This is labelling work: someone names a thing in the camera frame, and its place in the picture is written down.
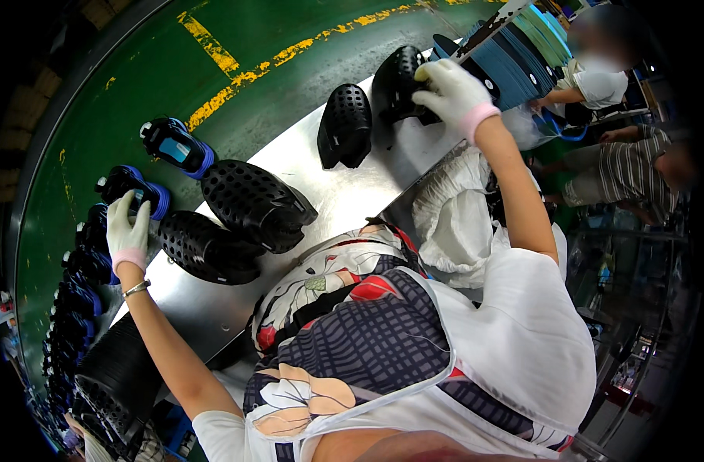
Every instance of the green floor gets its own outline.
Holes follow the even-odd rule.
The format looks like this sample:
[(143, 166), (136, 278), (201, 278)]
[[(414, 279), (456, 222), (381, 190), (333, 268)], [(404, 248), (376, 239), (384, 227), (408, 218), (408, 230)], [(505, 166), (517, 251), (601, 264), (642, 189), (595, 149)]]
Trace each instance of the green floor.
[[(416, 2), (174, 0), (132, 33), (84, 85), (36, 175), (18, 253), (18, 319), (27, 369), (39, 370), (59, 262), (76, 223), (97, 203), (93, 186), (114, 165), (139, 168), (172, 191), (172, 209), (195, 209), (198, 182), (144, 153), (137, 131), (154, 117), (190, 123), (218, 157), (246, 160), (359, 82), (394, 49), (462, 35), (501, 6), (485, 0)], [(111, 312), (116, 289), (98, 288)]]

